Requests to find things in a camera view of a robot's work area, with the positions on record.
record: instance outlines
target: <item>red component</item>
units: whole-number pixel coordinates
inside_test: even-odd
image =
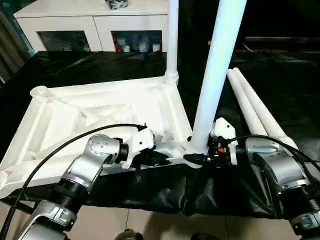
[[[113,43],[114,43],[115,51],[116,51],[117,53],[121,52],[122,49],[121,49],[121,46],[118,44],[117,37],[116,37],[116,36],[112,36],[112,38],[113,38]]]

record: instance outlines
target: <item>black fabric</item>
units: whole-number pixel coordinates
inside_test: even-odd
[[[178,90],[193,125],[205,59],[183,58],[179,66]],[[319,54],[235,53],[230,66],[238,67],[269,108],[283,130],[313,159],[320,159]],[[61,87],[161,76],[166,60],[161,53],[141,55],[112,52],[39,52],[5,87],[0,88],[2,131],[0,158],[30,103],[32,88]],[[224,117],[238,136],[248,127],[226,80],[216,118]],[[87,205],[137,208],[185,215],[252,216],[282,218],[278,200],[266,187],[256,166],[240,159],[239,166],[192,169],[186,165],[144,170],[142,181],[135,173],[103,176]],[[24,199],[40,201],[53,185],[29,187]],[[14,199],[17,191],[9,198]]]

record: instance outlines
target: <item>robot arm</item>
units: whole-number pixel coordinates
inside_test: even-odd
[[[291,153],[278,143],[263,138],[247,138],[245,148],[228,143],[226,139],[234,138],[235,131],[221,118],[213,125],[211,137],[208,155],[187,154],[184,159],[199,165],[214,163],[223,168],[235,165],[235,158],[246,154],[268,178],[269,188],[281,202],[295,234],[303,239],[320,239],[320,204],[315,188]]]
[[[126,143],[97,134],[90,137],[83,154],[65,171],[47,200],[43,200],[16,235],[16,240],[65,240],[77,213],[93,189],[104,164],[129,168],[133,158],[154,147],[154,136],[145,128]]]

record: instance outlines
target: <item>white pole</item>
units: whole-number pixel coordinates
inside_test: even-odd
[[[251,87],[251,85],[248,83],[247,79],[243,76],[240,70],[237,67],[235,67],[233,69],[233,72],[235,73],[235,76],[238,79],[239,84],[241,85],[243,91],[245,92],[245,95],[247,96],[251,105],[253,106],[254,111],[258,115],[268,135],[272,137],[278,137],[286,144],[294,148],[298,148],[294,141],[291,138],[289,138],[283,131],[283,129],[280,127],[274,116],[272,116],[272,114],[269,112],[266,105],[261,101],[255,90]]]
[[[248,100],[244,90],[242,89],[240,82],[237,79],[236,74],[231,69],[227,72],[227,77],[231,84],[234,95],[239,103],[246,124],[249,127],[251,134],[267,135],[267,132],[262,125],[258,115]]]
[[[168,49],[166,52],[165,82],[178,84],[178,24],[179,0],[168,1]]]
[[[208,138],[247,0],[220,0],[188,150],[207,153]]]

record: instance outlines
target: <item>cabinet door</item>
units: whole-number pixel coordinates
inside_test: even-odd
[[[93,18],[103,51],[114,52],[116,48],[124,47],[127,47],[130,52],[139,51],[137,49],[139,45],[140,49],[145,48],[146,45],[149,45],[150,50],[156,48],[166,52],[168,49],[167,15],[95,16]]]
[[[102,51],[92,16],[17,18],[35,52]]]

